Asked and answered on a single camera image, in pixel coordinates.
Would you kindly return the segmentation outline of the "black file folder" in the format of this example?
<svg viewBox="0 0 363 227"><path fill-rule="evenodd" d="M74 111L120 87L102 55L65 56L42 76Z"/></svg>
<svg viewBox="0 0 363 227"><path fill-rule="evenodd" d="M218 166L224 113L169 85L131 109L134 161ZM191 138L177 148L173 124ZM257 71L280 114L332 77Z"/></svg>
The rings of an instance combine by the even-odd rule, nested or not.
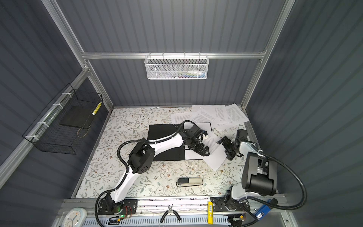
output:
<svg viewBox="0 0 363 227"><path fill-rule="evenodd" d="M190 121L181 124L150 125L147 140L155 149L154 161L182 161L185 159L182 130L189 129L196 123Z"/></svg>

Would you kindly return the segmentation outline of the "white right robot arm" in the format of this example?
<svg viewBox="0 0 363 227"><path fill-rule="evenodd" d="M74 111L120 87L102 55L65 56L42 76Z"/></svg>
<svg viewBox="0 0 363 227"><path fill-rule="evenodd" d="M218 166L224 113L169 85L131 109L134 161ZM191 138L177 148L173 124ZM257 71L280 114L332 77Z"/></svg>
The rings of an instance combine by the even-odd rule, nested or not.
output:
<svg viewBox="0 0 363 227"><path fill-rule="evenodd" d="M211 197L211 207L219 211L223 207L229 211L239 208L249 209L249 201L256 201L270 208L292 211L303 207L307 202L307 189L297 173L282 161L259 149L257 143L247 139L247 131L239 129L234 141L226 136L217 144L225 149L228 159L236 156L245 158L241 182L232 185L222 197ZM297 181L302 198L295 205L278 205L274 199L265 201L258 196L274 196L277 192L278 166L283 167Z"/></svg>

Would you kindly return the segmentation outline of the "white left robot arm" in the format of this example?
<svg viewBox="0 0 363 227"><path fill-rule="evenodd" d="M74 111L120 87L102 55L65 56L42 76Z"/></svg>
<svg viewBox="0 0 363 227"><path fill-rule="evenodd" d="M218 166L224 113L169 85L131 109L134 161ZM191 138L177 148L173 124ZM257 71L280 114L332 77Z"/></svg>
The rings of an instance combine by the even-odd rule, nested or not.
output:
<svg viewBox="0 0 363 227"><path fill-rule="evenodd" d="M107 214L120 213L125 207L123 201L127 192L137 178L151 168L155 156L184 145L201 156L208 156L210 151L205 142L208 135L208 132L196 123L185 120L173 134L166 137L150 141L143 138L122 143L117 149L117 157L126 170L113 189L106 190L98 196L95 203L95 216L99 215L101 202L104 203L102 207L106 209ZM129 154L128 161L125 161L121 156L121 149L132 143L136 145Z"/></svg>

